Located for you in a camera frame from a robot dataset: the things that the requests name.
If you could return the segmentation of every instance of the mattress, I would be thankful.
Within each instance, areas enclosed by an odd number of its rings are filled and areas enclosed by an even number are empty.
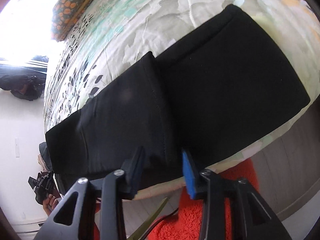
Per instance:
[[[320,55],[316,53],[320,49],[320,24],[303,0],[94,0],[63,42],[60,56],[49,61],[45,131],[82,108],[148,51],[158,56],[228,4],[239,6],[276,42],[303,83],[311,104],[320,93]],[[212,60],[218,56],[212,52]],[[221,172],[251,157],[283,135],[307,108],[209,168]],[[142,190],[137,198],[183,185],[183,178],[158,184]]]

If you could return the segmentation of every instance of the green strap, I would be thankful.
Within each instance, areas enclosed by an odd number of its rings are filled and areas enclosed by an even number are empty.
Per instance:
[[[168,202],[169,198],[164,198],[160,205],[158,206],[157,210],[153,212],[153,214],[149,215],[146,221],[142,223],[139,228],[134,231],[134,233],[127,238],[127,240],[139,240],[139,238],[143,235],[145,231],[151,226],[152,222],[157,218],[157,216],[160,214],[166,203]]]

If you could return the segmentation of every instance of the bright window light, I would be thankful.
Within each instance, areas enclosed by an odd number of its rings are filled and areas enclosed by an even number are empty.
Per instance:
[[[0,58],[23,63],[35,55],[49,56],[52,9],[58,0],[20,0],[0,14]]]

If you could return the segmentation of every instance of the dark clothing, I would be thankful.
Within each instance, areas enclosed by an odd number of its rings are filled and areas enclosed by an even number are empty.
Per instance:
[[[20,91],[27,86],[25,93]],[[45,79],[28,75],[4,75],[0,78],[0,88],[11,90],[12,95],[19,99],[33,101],[38,99],[44,90]]]
[[[41,62],[49,62],[49,58],[48,56],[40,56],[40,55],[36,55],[34,56],[31,60],[36,60],[36,61],[41,61]]]
[[[45,164],[47,165],[48,171],[52,171],[51,160],[48,152],[47,143],[43,142],[39,144],[39,151],[41,154],[42,159],[44,160]]]
[[[289,61],[233,5],[154,58],[148,52],[46,133],[65,190],[119,169],[144,146],[140,189],[182,176],[181,148],[200,169],[272,132],[310,102]]]

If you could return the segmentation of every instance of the pillow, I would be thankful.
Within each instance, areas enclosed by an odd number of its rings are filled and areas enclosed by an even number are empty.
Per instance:
[[[93,0],[58,0],[53,9],[51,38],[63,41]]]

